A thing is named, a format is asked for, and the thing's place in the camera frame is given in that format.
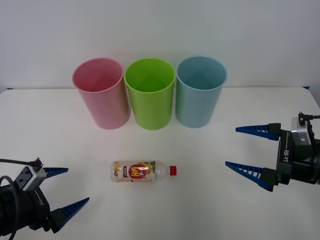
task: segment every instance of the robotic arm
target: robotic arm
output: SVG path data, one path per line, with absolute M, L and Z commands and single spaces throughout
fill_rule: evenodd
M 291 120 L 291 131 L 280 123 L 237 127 L 236 132 L 279 141 L 276 169 L 248 166 L 226 161 L 225 165 L 272 192 L 274 185 L 288 185 L 290 179 L 320 184 L 320 140 L 315 139 L 310 120 L 320 116 L 302 112 Z
M 71 205 L 50 211 L 49 203 L 40 189 L 40 184 L 48 178 L 66 173 L 68 168 L 42 167 L 40 159 L 19 162 L 1 159 L 1 162 L 25 164 L 15 181 L 9 177 L 9 185 L 0 187 L 0 236 L 11 234 L 29 226 L 32 230 L 43 228 L 57 233 L 88 201 L 89 197 Z

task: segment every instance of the plastic cup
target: plastic cup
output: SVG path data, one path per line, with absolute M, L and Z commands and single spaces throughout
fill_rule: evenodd
M 125 71 L 134 118 L 148 130 L 166 126 L 172 114 L 175 69 L 158 58 L 144 58 L 132 63 Z
M 183 60 L 176 70 L 175 117 L 188 128 L 201 128 L 211 119 L 227 70 L 206 56 Z
M 117 129 L 130 117 L 123 75 L 121 64 L 111 58 L 91 59 L 73 73 L 72 82 L 100 128 Z

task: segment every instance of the red bottle cap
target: red bottle cap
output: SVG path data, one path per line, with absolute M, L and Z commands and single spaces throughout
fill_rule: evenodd
M 176 166 L 170 166 L 170 176 L 177 175 L 177 167 Z

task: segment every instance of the bottle label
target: bottle label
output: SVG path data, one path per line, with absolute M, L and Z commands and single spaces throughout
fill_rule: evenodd
M 156 162 L 116 161 L 112 174 L 119 182 L 154 182 L 156 180 Z

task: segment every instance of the cup rim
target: cup rim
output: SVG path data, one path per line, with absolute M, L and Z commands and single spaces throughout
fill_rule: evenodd
M 162 61 L 162 62 L 165 62 L 165 63 L 168 64 L 168 65 L 172 68 L 172 70 L 173 70 L 173 79 L 172 79 L 171 83 L 170 83 L 168 86 L 166 86 L 165 88 L 163 88 L 163 89 L 161 89 L 161 90 L 159 90 L 159 91 L 139 91 L 139 90 L 133 88 L 132 86 L 130 86 L 130 85 L 128 84 L 128 82 L 127 82 L 126 74 L 127 74 L 128 69 L 129 69 L 133 64 L 138 63 L 138 62 L 143 61 L 143 60 L 148 60 L 148 59 L 155 59 L 155 60 L 160 60 L 160 61 Z M 171 64 L 170 62 L 168 62 L 168 61 L 166 61 L 166 60 L 163 60 L 162 58 L 158 58 L 158 57 L 145 57 L 145 58 L 141 58 L 141 59 L 139 59 L 139 60 L 134 61 L 133 63 L 131 63 L 131 64 L 127 67 L 127 69 L 125 70 L 125 72 L 124 72 L 124 77 L 123 77 L 123 78 L 124 78 L 124 82 L 125 82 L 125 84 L 128 86 L 128 88 L 130 88 L 130 89 L 133 90 L 133 91 L 136 91 L 137 93 L 141 93 L 141 94 L 156 94 L 156 93 L 160 93 L 160 92 L 162 92 L 162 91 L 170 88 L 170 87 L 175 83 L 175 80 L 176 80 L 176 70 L 175 70 L 175 68 L 172 66 L 172 64 Z
M 111 87 L 109 87 L 109 88 L 107 88 L 107 89 L 101 90 L 101 91 L 86 91 L 86 90 L 83 90 L 83 89 L 77 87 L 77 85 L 75 84 L 75 78 L 74 78 L 76 71 L 77 71 L 79 68 L 81 68 L 83 65 L 85 65 L 85 64 L 87 64 L 87 63 L 89 63 L 89 62 L 91 62 L 91 61 L 99 60 L 99 59 L 111 60 L 111 61 L 115 62 L 116 64 L 118 64 L 118 65 L 120 66 L 120 68 L 121 68 L 121 77 L 120 77 L 120 79 L 119 79 L 113 86 L 111 86 Z M 83 93 L 100 94 L 100 93 L 103 93 L 103 92 L 106 92 L 106 91 L 108 91 L 108 90 L 111 90 L 111 89 L 115 88 L 115 87 L 121 82 L 121 80 L 123 79 L 123 77 L 124 77 L 124 68 L 122 67 L 122 65 L 121 65 L 120 62 L 118 62 L 117 60 L 115 60 L 115 59 L 113 59 L 113 58 L 109 58 L 109 57 L 95 57 L 95 58 L 89 59 L 89 60 L 81 63 L 81 64 L 74 70 L 74 72 L 73 72 L 73 74 L 72 74 L 72 83 L 73 83 L 73 85 L 75 86 L 76 89 L 78 89 L 79 91 L 81 91 L 81 92 L 83 92 Z
M 184 61 L 186 61 L 186 60 L 188 60 L 188 59 L 192 59 L 192 58 L 208 58 L 208 59 L 214 60 L 214 61 L 216 61 L 217 63 L 221 64 L 221 66 L 222 66 L 222 67 L 224 68 L 224 70 L 225 70 L 225 79 L 224 79 L 223 83 L 221 83 L 219 86 L 217 86 L 217 87 L 215 87 L 215 88 L 211 88 L 211 89 L 197 89 L 197 88 L 194 88 L 194 87 L 191 87 L 191 86 L 185 84 L 185 83 L 180 79 L 180 77 L 179 77 L 179 75 L 178 75 L 178 68 L 179 68 L 180 64 L 182 64 Z M 200 92 L 210 92 L 210 91 L 217 90 L 217 89 L 223 87 L 223 85 L 226 83 L 226 81 L 227 81 L 227 79 L 228 79 L 228 71 L 227 71 L 225 65 L 224 65 L 222 62 L 220 62 L 219 60 L 217 60 L 217 59 L 215 59 L 215 58 L 213 58 L 213 57 L 210 57 L 210 56 L 191 56 L 191 57 L 188 57 L 188 58 L 184 59 L 184 60 L 183 60 L 182 62 L 180 62 L 179 65 L 176 67 L 176 78 L 179 80 L 179 82 L 180 82 L 181 84 L 183 84 L 185 87 L 187 87 L 187 88 L 189 88 L 189 89 L 192 89 L 192 90 L 195 90 L 195 91 L 200 91 Z

